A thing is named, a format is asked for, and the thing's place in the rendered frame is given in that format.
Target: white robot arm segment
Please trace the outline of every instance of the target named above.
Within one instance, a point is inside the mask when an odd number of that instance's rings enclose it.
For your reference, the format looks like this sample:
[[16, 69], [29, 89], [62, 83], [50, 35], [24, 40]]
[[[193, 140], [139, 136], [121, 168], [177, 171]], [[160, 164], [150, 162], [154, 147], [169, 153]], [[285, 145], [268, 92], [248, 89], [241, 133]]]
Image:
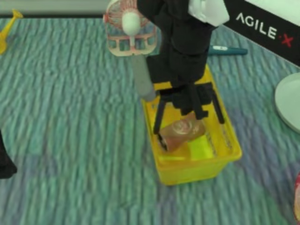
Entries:
[[230, 19], [224, 0], [189, 0], [188, 13], [215, 27]]

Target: yellow bin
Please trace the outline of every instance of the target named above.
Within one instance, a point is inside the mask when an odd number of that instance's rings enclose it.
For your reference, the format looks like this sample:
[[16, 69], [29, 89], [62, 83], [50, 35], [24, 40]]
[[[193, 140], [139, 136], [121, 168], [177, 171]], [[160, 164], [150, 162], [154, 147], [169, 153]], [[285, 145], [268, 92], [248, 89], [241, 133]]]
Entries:
[[[209, 111], [209, 116], [203, 119], [206, 135], [183, 144], [173, 153], [162, 151], [157, 137], [153, 134], [159, 97], [152, 102], [142, 102], [156, 168], [161, 182], [165, 185], [177, 185], [213, 178], [229, 162], [241, 158], [242, 151], [239, 142], [208, 67], [206, 67], [203, 78], [196, 83], [207, 82], [213, 83], [225, 118], [225, 124], [219, 124], [213, 104], [204, 106], [203, 109]], [[170, 87], [168, 82], [155, 85], [156, 90]], [[163, 128], [180, 119], [180, 111], [174, 109], [172, 104], [168, 104], [165, 108], [161, 127]]]

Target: yellow toy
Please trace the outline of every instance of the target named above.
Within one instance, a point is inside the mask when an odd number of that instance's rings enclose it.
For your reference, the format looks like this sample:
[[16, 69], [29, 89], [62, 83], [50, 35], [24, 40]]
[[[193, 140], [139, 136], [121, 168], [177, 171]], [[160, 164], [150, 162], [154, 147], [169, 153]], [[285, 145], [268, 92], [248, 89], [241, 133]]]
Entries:
[[23, 18], [23, 15], [17, 10], [13, 9], [13, 18], [6, 24], [4, 29], [0, 32], [0, 54], [3, 54], [7, 49], [6, 38], [14, 25], [16, 19]]
[[[209, 116], [203, 119], [206, 126], [206, 134], [194, 141], [184, 143], [174, 152], [163, 151], [158, 143], [157, 136], [153, 134], [157, 112], [157, 108], [153, 106], [158, 105], [159, 97], [156, 97], [152, 102], [142, 102], [156, 168], [161, 182], [165, 185], [176, 185], [213, 178], [229, 162], [240, 159], [242, 155], [234, 129], [208, 67], [206, 67], [203, 78], [196, 83], [207, 82], [212, 82], [216, 90], [225, 123], [220, 124], [218, 122], [213, 104], [204, 106], [203, 109], [209, 111]], [[156, 90], [167, 88], [171, 88], [168, 82], [155, 84]], [[179, 110], [174, 109], [172, 105], [166, 106], [162, 127], [181, 118]]]

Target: white plate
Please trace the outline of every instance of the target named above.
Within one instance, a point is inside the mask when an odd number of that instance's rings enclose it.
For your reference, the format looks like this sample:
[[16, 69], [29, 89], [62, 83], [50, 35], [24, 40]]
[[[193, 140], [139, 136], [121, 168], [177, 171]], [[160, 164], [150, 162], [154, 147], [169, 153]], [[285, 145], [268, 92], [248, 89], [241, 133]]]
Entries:
[[275, 104], [282, 120], [300, 133], [300, 73], [289, 75], [278, 84]]

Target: pen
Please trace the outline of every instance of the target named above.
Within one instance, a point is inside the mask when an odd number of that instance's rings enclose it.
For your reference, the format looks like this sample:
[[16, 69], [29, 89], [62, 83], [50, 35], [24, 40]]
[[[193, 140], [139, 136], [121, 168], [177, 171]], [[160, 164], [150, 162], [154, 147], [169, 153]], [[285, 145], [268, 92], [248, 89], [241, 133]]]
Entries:
[[247, 53], [248, 50], [244, 48], [211, 45], [208, 55], [246, 55]]

